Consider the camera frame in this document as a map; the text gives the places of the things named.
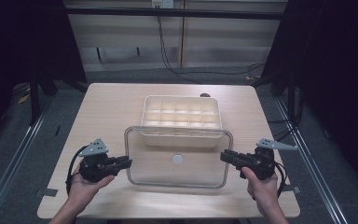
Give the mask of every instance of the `cable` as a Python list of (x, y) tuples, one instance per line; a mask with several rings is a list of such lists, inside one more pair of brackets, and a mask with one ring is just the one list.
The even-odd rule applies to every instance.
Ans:
[(272, 81), (272, 79), (274, 79), (275, 77), (277, 77), (281, 72), (283, 72), (285, 69), (280, 69), (272, 74), (270, 74), (269, 76), (267, 77), (262, 77), (260, 79), (258, 79), (256, 82), (252, 83), (251, 86), (253, 86), (254, 88), (257, 88), (261, 85), (264, 85), (264, 84), (267, 84), (267, 83), (270, 83)]
[(284, 166), (278, 162), (275, 162), (275, 167), (278, 169), (279, 173), (281, 174), (281, 184), (278, 187), (278, 198), (279, 198), (279, 196), (281, 196), (284, 186), (286, 186), (287, 172), (286, 172), (286, 168), (284, 168)]
[(267, 123), (284, 123), (289, 121), (288, 119), (278, 119), (278, 120), (267, 120)]
[(160, 42), (160, 49), (161, 49), (161, 57), (162, 57), (162, 61), (164, 62), (165, 67), (170, 70), (171, 72), (173, 72), (177, 77), (181, 78), (181, 79), (185, 79), (197, 84), (202, 84), (196, 80), (193, 80), (191, 78), (187, 78), (187, 77), (181, 77), (178, 73), (176, 73), (175, 71), (173, 71), (173, 69), (171, 68), (170, 62), (168, 61), (168, 56), (167, 56), (167, 52), (165, 51), (165, 44), (164, 44), (164, 38), (162, 35), (162, 28), (161, 28), (161, 18), (160, 16), (157, 16), (158, 19), (158, 31), (159, 31), (159, 42)]
[[(301, 92), (300, 93), (300, 101), (299, 101), (298, 107), (297, 107), (297, 115), (295, 115), (295, 120), (293, 121), (293, 125), (292, 125), (293, 128), (290, 128), (283, 136), (281, 136), (280, 138), (276, 139), (275, 141), (277, 141), (277, 142), (281, 141), (284, 137), (286, 137), (289, 133), (292, 133), (298, 127), (298, 124), (300, 123), (301, 118), (302, 118), (303, 106), (304, 106), (304, 95)], [(283, 132), (274, 134), (274, 137), (277, 136), (277, 135), (280, 135), (281, 133), (283, 133)]]
[(71, 160), (71, 164), (69, 165), (69, 169), (68, 169), (68, 175), (66, 177), (66, 181), (65, 181), (65, 184), (66, 184), (66, 193), (69, 195), (69, 191), (71, 191), (71, 186), (72, 186), (72, 178), (74, 177), (74, 175), (77, 175), (79, 173), (76, 173), (74, 175), (72, 175), (72, 168), (74, 167), (74, 163), (75, 163), (75, 160), (77, 158), (77, 156), (79, 155), (79, 153), (81, 151), (83, 151), (84, 148), (86, 148), (87, 146), (84, 146), (82, 147), (81, 149), (78, 150), (77, 153), (75, 153), (75, 156), (72, 158)]
[(243, 72), (238, 72), (238, 73), (223, 73), (223, 72), (211, 72), (211, 71), (205, 71), (205, 72), (178, 72), (178, 71), (174, 71), (171, 68), (170, 62), (168, 60), (168, 55), (167, 52), (165, 50), (165, 43), (164, 43), (164, 38), (163, 38), (163, 34), (162, 34), (162, 25), (161, 25), (161, 17), (158, 16), (158, 32), (159, 32), (159, 41), (160, 41), (160, 51), (161, 51), (161, 57), (162, 57), (162, 61), (164, 62), (165, 67), (170, 70), (172, 73), (174, 73), (177, 77), (191, 81), (191, 82), (195, 82), (198, 84), (202, 84), (194, 79), (191, 78), (187, 78), (187, 77), (182, 77), (180, 75), (187, 75), (187, 74), (217, 74), (217, 75), (227, 75), (227, 76), (236, 76), (236, 75), (242, 75), (242, 74), (246, 74), (249, 73), (253, 70), (255, 70), (257, 67), (265, 65), (265, 63), (254, 63), (251, 64), (246, 71)]

